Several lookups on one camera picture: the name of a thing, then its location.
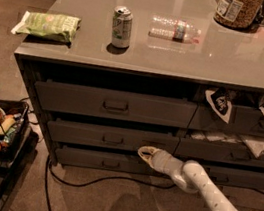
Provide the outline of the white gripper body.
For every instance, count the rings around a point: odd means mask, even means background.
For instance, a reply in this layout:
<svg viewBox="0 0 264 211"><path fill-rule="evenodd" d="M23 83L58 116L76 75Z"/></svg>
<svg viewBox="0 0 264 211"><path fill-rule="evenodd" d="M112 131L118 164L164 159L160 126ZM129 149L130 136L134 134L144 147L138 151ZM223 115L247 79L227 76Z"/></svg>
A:
<svg viewBox="0 0 264 211"><path fill-rule="evenodd" d="M180 175L182 165L182 161L163 150L155 152L153 156L152 166L155 171L161 172L170 177Z"/></svg>

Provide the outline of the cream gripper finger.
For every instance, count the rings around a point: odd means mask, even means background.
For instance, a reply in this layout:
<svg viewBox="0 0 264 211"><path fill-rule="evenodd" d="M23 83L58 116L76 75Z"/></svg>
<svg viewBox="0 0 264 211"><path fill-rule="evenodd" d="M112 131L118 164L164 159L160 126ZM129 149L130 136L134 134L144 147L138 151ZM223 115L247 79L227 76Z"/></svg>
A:
<svg viewBox="0 0 264 211"><path fill-rule="evenodd" d="M139 153L151 154L154 155L155 153L161 151L162 149L158 149L157 147L152 146L142 146L138 149Z"/></svg>
<svg viewBox="0 0 264 211"><path fill-rule="evenodd" d="M151 152L151 151L145 151L145 150L139 150L138 151L138 155L151 168L154 167L154 165L152 164L152 162L153 162L153 156L154 156L154 153L153 152Z"/></svg>

